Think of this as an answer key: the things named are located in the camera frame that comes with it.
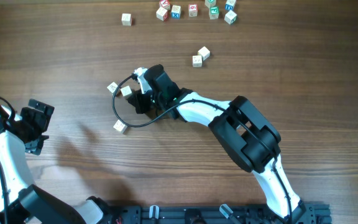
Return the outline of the wooden block green side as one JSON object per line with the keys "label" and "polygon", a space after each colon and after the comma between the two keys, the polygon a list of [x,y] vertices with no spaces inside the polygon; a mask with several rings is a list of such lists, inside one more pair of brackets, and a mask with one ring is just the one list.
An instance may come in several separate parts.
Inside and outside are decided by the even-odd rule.
{"label": "wooden block green side", "polygon": [[118,87],[118,84],[115,83],[115,82],[112,82],[111,84],[109,84],[107,86],[107,89],[112,93],[112,94],[115,94],[115,95],[118,95],[120,93],[120,89]]}

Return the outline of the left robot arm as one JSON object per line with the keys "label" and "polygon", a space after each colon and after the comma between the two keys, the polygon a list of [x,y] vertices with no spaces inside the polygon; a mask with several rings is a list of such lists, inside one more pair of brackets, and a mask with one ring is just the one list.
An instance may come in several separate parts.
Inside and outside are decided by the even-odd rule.
{"label": "left robot arm", "polygon": [[25,155],[40,155],[53,112],[35,99],[20,113],[0,104],[0,223],[100,223],[104,217],[94,200],[72,207],[34,182]]}

